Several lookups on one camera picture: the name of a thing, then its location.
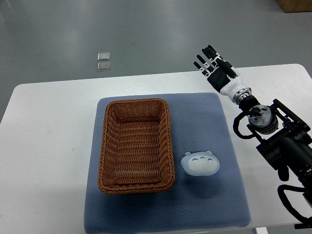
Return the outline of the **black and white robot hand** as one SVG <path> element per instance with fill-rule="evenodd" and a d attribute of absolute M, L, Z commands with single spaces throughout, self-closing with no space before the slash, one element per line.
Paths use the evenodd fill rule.
<path fill-rule="evenodd" d="M 203 48 L 202 53 L 205 58 L 197 55 L 198 61 L 194 62 L 194 66 L 217 92 L 236 105 L 252 95 L 251 89 L 243 84 L 240 73 L 211 45 Z"/>

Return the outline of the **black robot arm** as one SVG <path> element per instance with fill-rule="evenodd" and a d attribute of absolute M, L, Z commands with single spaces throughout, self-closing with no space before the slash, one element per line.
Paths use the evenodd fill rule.
<path fill-rule="evenodd" d="M 302 187 L 282 184 L 277 193 L 284 207 L 300 222 L 295 228 L 311 228 L 311 217 L 301 215 L 285 194 L 286 191 L 301 193 L 309 205 L 312 203 L 310 127 L 277 99 L 265 106 L 248 91 L 241 91 L 235 95 L 234 103 L 242 111 L 234 119 L 235 134 L 241 139 L 255 137 L 259 141 L 256 149 L 278 172 L 280 180 L 288 181 L 292 171 L 302 184 Z"/>

